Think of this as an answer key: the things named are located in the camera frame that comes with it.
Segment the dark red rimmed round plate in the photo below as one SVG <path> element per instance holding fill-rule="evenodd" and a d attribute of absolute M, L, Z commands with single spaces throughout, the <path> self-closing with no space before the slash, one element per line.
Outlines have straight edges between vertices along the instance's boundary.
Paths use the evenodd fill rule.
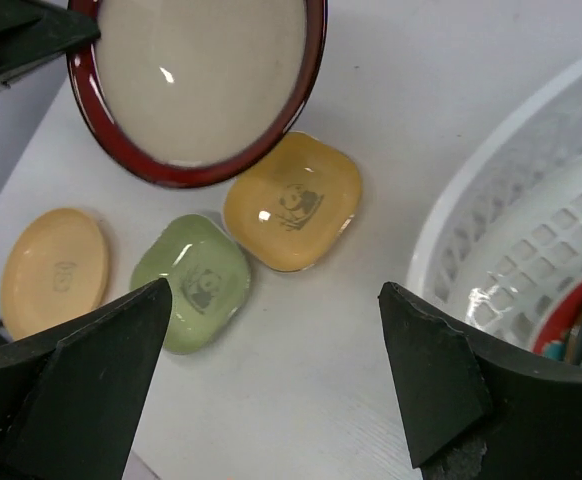
<path fill-rule="evenodd" d="M 134 176 L 199 188 L 251 168 L 315 85 L 324 1 L 72 1 L 100 35 L 67 60 L 80 114 Z"/>

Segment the red plate with teal flower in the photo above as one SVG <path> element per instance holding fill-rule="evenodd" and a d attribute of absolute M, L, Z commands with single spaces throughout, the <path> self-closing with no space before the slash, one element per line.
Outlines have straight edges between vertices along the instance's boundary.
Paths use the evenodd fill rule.
<path fill-rule="evenodd" d="M 549 308 L 548 314 L 532 335 L 530 350 L 541 354 L 547 344 L 563 338 L 582 310 L 582 280 L 570 287 L 565 295 Z"/>

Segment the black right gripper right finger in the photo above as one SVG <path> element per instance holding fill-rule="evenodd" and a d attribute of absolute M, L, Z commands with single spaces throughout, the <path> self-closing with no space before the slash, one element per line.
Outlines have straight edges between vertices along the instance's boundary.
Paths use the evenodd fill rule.
<path fill-rule="evenodd" d="M 582 368 L 454 319 L 399 284 L 379 297 L 413 468 L 426 479 L 582 479 Z"/>

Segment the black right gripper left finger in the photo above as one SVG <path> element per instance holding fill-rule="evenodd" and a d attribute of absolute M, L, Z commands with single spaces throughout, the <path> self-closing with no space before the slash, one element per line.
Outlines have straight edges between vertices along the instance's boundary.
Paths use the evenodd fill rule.
<path fill-rule="evenodd" d="M 165 338 L 164 279 L 0 346 L 0 479 L 119 479 Z"/>

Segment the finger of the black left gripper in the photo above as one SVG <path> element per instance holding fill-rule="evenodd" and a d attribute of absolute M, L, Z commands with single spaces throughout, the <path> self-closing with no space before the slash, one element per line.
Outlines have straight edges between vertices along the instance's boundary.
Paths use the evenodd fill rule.
<path fill-rule="evenodd" d="M 99 37 L 87 14 L 46 1 L 0 1 L 0 90 Z"/>

